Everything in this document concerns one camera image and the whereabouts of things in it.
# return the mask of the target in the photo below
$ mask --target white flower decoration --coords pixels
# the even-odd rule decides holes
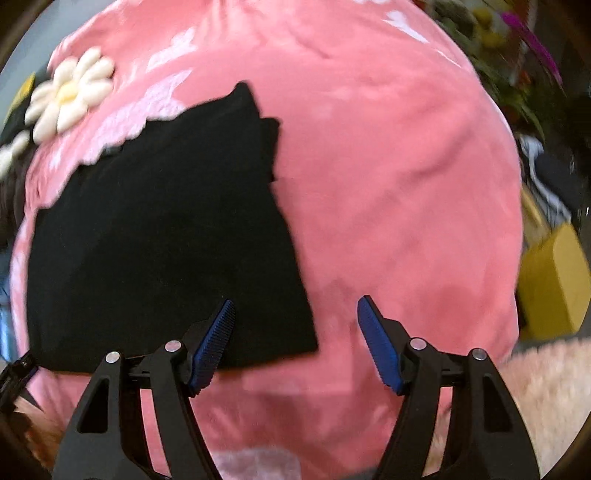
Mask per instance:
[[[25,151],[30,137],[28,130],[23,130],[16,134],[10,144],[0,147],[0,180],[8,173],[12,162]]]
[[[33,141],[40,144],[76,125],[88,109],[100,104],[112,91],[109,79],[115,63],[101,57],[100,48],[92,47],[80,60],[68,57],[53,72],[53,80],[39,85],[31,95],[25,124],[37,122]]]

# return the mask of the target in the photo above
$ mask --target yellow flower center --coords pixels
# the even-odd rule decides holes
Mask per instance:
[[[60,105],[74,101],[78,95],[78,84],[73,80],[64,83],[57,92],[56,100]]]

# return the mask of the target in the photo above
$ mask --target yellow box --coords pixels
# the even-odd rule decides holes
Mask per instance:
[[[537,340],[579,331],[591,298],[589,265],[569,223],[530,248],[521,259],[517,294]]]

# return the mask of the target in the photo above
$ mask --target black cloth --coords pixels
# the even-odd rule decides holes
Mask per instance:
[[[584,180],[571,173],[567,164],[549,153],[542,153],[535,159],[535,173],[570,210],[573,216],[587,200]]]
[[[92,372],[111,350],[150,353],[222,297],[237,311],[222,367],[316,351],[269,189],[277,135],[239,83],[79,167],[35,226],[27,317],[39,364]]]

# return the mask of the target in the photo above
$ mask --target pink fleece fabric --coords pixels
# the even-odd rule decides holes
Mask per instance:
[[[120,0],[67,37],[50,65],[94,45],[115,60],[114,93],[41,146],[28,172],[11,278],[21,352],[38,210],[147,118],[173,118],[247,80],[261,113],[282,120],[272,188],[320,350],[217,374],[195,399],[224,477],[338,478],[377,463],[400,399],[358,328],[364,294],[441,350],[509,354],[521,248],[515,143],[466,57],[412,2]],[[43,371],[31,388],[66,424],[87,381]],[[149,393],[144,408],[154,465],[166,471]]]

